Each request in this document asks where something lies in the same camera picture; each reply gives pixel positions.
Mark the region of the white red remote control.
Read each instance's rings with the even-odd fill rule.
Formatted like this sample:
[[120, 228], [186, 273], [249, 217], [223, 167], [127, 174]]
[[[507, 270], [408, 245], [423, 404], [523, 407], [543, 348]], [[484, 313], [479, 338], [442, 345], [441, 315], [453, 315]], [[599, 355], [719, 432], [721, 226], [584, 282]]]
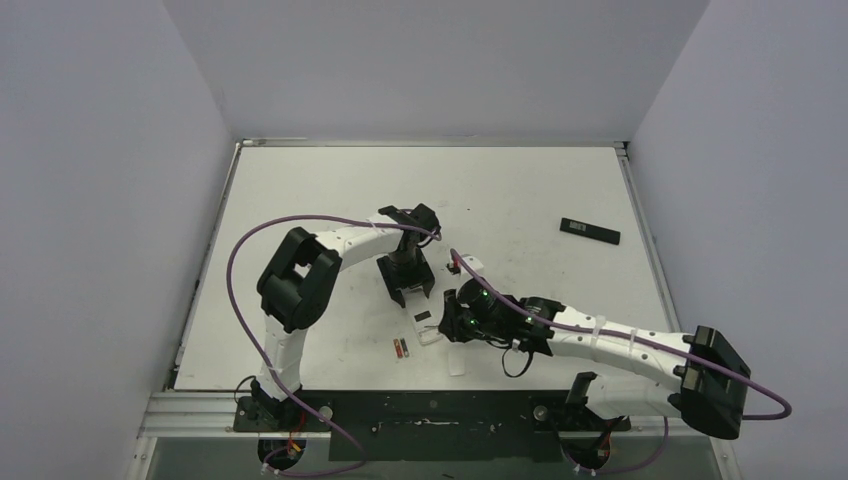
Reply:
[[404, 311], [410, 319], [415, 338], [421, 346], [440, 341], [443, 335], [438, 330], [439, 319], [431, 308], [427, 295], [421, 288], [410, 290], [403, 295]]

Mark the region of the white battery cover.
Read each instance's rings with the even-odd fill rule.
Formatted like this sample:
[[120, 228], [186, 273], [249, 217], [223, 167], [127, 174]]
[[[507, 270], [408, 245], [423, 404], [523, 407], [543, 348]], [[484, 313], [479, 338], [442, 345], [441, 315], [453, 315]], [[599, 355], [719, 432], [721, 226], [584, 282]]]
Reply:
[[447, 366], [450, 377], [461, 377], [466, 374], [465, 356], [460, 352], [450, 352], [448, 354]]

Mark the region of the red AAA battery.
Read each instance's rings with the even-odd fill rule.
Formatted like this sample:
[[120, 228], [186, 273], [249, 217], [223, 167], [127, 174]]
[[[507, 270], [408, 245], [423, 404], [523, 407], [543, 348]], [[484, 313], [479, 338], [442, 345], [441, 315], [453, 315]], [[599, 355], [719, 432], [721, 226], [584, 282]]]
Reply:
[[393, 345], [398, 359], [404, 358], [403, 349], [399, 339], [393, 339]]

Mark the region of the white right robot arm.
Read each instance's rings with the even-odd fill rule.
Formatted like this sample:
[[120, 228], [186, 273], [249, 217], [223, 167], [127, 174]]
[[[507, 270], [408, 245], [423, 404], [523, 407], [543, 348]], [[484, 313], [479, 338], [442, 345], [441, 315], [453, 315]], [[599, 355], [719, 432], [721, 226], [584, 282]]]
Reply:
[[474, 279], [446, 290], [443, 303], [438, 330], [451, 342], [491, 342], [528, 356], [581, 358], [631, 373], [629, 379], [594, 371], [575, 377], [577, 394], [567, 398], [565, 414], [577, 428], [601, 419], [665, 416], [710, 437], [740, 435], [751, 370], [716, 329], [638, 329], [556, 300], [498, 299]]

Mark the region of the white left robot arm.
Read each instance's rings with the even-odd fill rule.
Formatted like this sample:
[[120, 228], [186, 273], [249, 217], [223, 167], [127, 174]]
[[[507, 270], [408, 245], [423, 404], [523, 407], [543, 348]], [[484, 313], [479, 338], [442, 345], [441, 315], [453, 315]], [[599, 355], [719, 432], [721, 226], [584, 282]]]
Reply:
[[343, 219], [338, 229], [290, 230], [261, 273], [256, 290], [265, 315], [265, 337], [252, 343], [263, 365], [238, 398], [237, 432], [328, 430], [328, 420], [366, 400], [363, 392], [305, 391], [301, 362], [307, 332], [325, 313], [339, 274], [374, 259], [388, 295], [410, 319], [422, 346], [441, 340], [429, 305], [435, 276], [424, 247], [441, 237], [436, 213], [424, 204], [386, 206], [365, 221]]

